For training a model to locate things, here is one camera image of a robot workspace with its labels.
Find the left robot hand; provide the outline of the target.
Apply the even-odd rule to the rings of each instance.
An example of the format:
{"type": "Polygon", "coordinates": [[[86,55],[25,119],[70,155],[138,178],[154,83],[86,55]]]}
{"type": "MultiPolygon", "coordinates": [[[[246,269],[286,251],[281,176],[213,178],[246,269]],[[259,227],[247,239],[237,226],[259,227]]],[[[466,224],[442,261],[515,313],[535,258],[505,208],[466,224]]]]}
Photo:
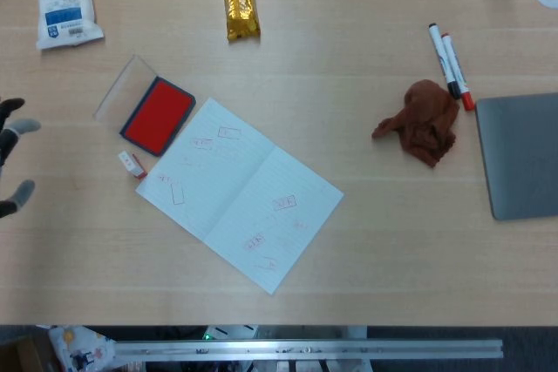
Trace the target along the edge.
{"type": "MultiPolygon", "coordinates": [[[[10,98],[1,101],[1,168],[10,156],[20,138],[30,132],[36,132],[41,124],[33,118],[21,118],[6,125],[10,115],[23,107],[23,98],[10,98]]],[[[36,184],[33,180],[24,180],[16,191],[6,200],[1,201],[1,217],[17,213],[30,199],[35,191],[36,184]]]]}

